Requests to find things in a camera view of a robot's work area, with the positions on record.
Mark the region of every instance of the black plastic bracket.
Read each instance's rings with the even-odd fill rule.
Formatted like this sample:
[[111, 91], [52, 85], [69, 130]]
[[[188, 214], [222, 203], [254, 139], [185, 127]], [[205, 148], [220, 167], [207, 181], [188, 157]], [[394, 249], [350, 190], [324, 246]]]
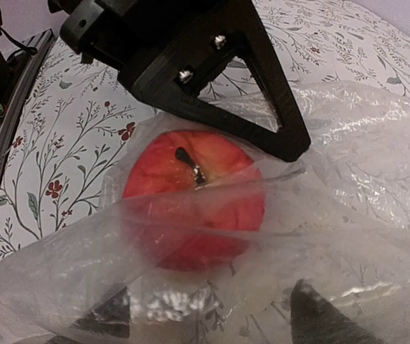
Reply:
[[[284, 161], [297, 160], [310, 146], [251, 0], [83, 0], [61, 36], [76, 52], [118, 69], [121, 85], [141, 102], [245, 139]], [[197, 98], [235, 57], [245, 61], [272, 106], [276, 133]]]

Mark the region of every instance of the tablecloth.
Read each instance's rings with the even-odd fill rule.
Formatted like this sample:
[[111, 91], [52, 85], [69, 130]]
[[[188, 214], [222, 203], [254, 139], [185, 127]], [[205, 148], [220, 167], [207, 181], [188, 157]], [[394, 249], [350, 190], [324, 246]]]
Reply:
[[[410, 97], [410, 38], [343, 0], [254, 0], [292, 84], [352, 80]], [[25, 103], [0, 188], [0, 261], [97, 211], [103, 176], [124, 154], [140, 104], [115, 70], [80, 64], [62, 40]], [[203, 92], [215, 100], [258, 88], [238, 59]]]

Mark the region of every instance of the black cable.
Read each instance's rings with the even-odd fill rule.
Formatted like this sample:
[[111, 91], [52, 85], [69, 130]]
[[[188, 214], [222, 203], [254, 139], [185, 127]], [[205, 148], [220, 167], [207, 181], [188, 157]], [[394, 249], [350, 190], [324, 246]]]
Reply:
[[4, 36], [6, 36], [6, 38], [16, 47], [22, 49], [23, 51], [25, 51], [27, 54], [34, 56], [38, 53], [38, 49], [36, 49], [35, 47], [27, 47], [26, 45], [22, 44], [21, 42], [15, 40], [14, 38], [11, 37], [11, 35], [9, 35], [6, 30], [4, 30], [2, 27], [0, 28], [1, 32], [4, 34]]

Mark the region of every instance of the red flower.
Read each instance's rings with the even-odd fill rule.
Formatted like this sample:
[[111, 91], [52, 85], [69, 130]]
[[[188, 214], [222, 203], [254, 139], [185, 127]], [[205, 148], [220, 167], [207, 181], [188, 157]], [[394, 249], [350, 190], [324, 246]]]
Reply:
[[21, 136], [18, 136], [18, 137], [16, 138], [16, 140], [14, 141], [13, 147], [14, 147], [14, 148], [19, 147], [19, 146], [22, 144], [23, 141], [24, 141], [24, 138], [21, 137]]
[[118, 134], [122, 138], [122, 141], [126, 141], [132, 137], [134, 130], [135, 130], [135, 122], [132, 122], [132, 123], [128, 123], [125, 129], [119, 130]]
[[52, 196], [53, 199], [59, 197], [59, 192], [63, 189], [63, 185], [59, 181], [51, 182], [47, 187], [46, 196]]

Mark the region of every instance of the screw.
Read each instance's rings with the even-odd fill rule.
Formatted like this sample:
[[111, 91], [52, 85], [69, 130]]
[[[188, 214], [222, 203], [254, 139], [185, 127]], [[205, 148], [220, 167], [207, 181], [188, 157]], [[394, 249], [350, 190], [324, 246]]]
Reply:
[[181, 70], [179, 72], [179, 81], [181, 81], [183, 84], [187, 84], [189, 81], [191, 81], [192, 77], [194, 76], [193, 72], [190, 70]]
[[218, 49], [221, 50], [222, 47], [226, 44], [227, 38], [223, 34], [220, 34], [214, 38], [214, 46]]

